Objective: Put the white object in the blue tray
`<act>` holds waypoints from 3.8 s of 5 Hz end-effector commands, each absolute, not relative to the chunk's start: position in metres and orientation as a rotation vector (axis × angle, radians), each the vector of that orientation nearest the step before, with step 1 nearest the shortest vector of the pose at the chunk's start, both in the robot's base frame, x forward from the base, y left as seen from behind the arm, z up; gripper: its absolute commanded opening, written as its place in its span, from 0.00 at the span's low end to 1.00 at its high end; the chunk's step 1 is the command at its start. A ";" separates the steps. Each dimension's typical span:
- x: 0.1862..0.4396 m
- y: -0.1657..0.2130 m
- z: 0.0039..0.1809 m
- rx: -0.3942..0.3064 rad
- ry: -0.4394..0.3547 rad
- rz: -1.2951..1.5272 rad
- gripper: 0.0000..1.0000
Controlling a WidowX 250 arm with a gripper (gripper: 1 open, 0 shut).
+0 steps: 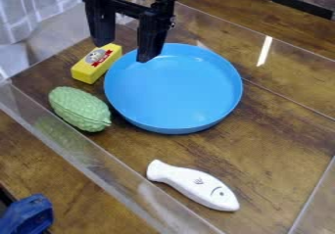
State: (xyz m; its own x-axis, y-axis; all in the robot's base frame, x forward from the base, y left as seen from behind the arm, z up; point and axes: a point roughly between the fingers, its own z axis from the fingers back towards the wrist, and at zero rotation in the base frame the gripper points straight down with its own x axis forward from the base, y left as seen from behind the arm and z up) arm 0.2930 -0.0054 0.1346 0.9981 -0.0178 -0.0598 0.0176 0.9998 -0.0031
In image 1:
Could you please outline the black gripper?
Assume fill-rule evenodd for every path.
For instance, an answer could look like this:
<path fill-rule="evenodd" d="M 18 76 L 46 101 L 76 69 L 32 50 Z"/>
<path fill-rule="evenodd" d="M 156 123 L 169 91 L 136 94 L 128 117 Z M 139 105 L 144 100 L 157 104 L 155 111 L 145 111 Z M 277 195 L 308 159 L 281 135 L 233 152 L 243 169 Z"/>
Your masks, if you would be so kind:
<path fill-rule="evenodd" d="M 173 25 L 173 3 L 176 0 L 155 0 L 145 8 L 125 0 L 84 0 L 91 37 L 97 47 L 115 39 L 115 13 L 139 18 L 137 57 L 147 63 L 161 54 L 168 30 Z"/>

